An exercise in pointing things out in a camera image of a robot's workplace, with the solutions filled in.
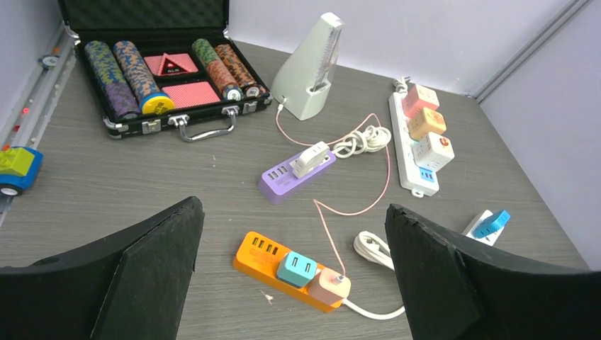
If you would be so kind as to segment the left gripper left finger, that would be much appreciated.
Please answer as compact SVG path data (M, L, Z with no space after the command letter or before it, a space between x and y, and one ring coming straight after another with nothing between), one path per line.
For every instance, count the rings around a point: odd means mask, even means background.
M204 212L194 196L76 249L1 269L2 339L175 339Z

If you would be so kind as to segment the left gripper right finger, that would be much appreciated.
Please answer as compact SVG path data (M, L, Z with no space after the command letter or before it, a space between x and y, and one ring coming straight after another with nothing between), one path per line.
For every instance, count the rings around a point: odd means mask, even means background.
M401 205L385 222L414 339L599 339L600 273L528 259Z

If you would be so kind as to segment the blue charger adapter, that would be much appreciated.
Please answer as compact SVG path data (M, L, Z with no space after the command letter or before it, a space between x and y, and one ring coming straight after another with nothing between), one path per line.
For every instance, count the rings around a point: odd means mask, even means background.
M481 239L490 236L491 234L501 230L510 220L511 215L506 210L500 210L487 217L472 231L472 235L476 239Z

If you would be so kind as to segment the salmon pink charger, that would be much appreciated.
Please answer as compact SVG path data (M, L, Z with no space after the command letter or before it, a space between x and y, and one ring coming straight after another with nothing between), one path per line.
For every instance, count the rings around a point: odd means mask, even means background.
M307 285L308 294L327 305L342 301L349 296L351 281L330 268L324 268Z

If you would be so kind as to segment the white cube socket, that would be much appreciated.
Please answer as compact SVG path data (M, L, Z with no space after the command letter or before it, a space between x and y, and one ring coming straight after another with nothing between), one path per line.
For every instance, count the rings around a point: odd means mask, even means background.
M454 149L450 140L434 132L428 132L413 147L417 166L438 172L454 159Z

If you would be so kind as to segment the teal charger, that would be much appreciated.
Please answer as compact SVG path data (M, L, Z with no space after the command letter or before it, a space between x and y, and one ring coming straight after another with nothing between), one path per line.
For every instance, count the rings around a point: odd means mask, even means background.
M317 262L295 251L290 251L280 261L276 277L296 288L305 287L316 275Z

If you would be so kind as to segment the tan dragon cube socket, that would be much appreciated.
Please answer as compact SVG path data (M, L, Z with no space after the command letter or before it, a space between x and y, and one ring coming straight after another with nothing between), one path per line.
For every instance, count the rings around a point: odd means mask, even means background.
M419 141L428 132L442 135L446 131L444 116L430 108L421 108L408 122L409 134Z

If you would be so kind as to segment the purple power strip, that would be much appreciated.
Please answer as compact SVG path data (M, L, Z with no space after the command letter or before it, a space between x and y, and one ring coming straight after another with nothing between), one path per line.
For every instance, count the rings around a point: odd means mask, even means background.
M325 174L327 170L337 161L337 157L328 152L325 161L317 166L312 172L303 178L297 178L293 174L293 168L290 163L296 160L301 152L288 158L276 166L264 171L259 177L257 188L263 196L273 205L284 201L287 197L298 191L304 186Z

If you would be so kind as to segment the white adapter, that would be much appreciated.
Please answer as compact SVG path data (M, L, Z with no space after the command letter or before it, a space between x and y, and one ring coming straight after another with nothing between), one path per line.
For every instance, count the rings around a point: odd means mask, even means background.
M328 152L330 151L329 146L320 141L313 146L307 148L300 153L293 161L290 162L293 175L297 179L301 179L304 176L312 172L316 167L320 166L328 159Z

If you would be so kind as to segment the pink cube socket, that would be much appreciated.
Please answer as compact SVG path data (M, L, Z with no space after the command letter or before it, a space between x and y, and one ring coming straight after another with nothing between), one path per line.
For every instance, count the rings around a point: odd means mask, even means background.
M422 108L438 109L439 99L435 90L415 84L402 100L402 107L405 116L413 118Z

